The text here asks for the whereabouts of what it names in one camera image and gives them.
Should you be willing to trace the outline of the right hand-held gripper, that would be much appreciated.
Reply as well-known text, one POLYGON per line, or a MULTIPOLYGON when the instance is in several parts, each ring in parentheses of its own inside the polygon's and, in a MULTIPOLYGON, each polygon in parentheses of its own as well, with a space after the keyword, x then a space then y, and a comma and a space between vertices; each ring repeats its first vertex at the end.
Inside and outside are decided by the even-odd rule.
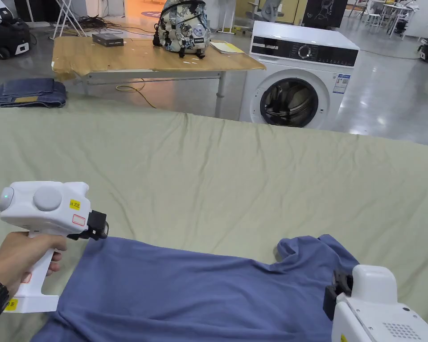
POLYGON ((382 266, 334 271, 323 310, 333 342, 428 342, 428 323, 398 302, 395 276, 382 266))

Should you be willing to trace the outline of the person's left hand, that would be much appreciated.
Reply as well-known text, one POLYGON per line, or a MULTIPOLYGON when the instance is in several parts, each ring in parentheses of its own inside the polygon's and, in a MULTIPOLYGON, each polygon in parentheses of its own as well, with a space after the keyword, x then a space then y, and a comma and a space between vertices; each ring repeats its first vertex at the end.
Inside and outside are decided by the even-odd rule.
POLYGON ((56 250, 45 273, 45 277, 60 269, 58 262, 62 259, 60 252, 67 250, 67 239, 64 236, 38 234, 30 238, 25 232, 11 232, 0 246, 0 283, 13 297, 21 281, 31 268, 50 249, 56 250))

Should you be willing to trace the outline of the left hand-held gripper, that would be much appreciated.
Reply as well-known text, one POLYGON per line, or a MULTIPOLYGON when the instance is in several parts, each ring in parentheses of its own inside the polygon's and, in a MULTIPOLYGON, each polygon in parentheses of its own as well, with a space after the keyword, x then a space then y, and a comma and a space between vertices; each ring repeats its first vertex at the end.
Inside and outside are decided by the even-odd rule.
MULTIPOLYGON (((28 230, 30 238, 50 234, 72 240, 105 239, 109 231, 107 216, 91 208, 88 190, 84 182, 13 182, 0 195, 0 219, 28 230)), ((59 297, 43 295, 41 291, 53 254, 54 249, 48 250, 28 271, 5 312, 56 310, 59 297)))

